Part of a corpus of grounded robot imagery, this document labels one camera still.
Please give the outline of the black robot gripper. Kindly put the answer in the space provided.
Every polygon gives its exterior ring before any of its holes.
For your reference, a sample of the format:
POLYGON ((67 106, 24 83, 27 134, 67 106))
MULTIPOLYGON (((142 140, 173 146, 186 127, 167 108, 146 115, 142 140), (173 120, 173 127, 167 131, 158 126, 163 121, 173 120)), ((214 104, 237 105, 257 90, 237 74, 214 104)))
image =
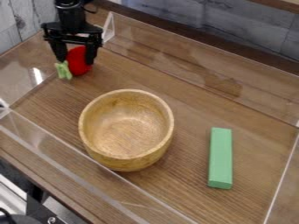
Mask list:
POLYGON ((59 20, 42 24, 44 40, 51 44, 51 49, 59 62, 67 58, 67 44, 86 45, 86 63, 94 64, 98 50, 102 46, 103 29, 90 24, 86 13, 84 0, 54 0, 59 20))

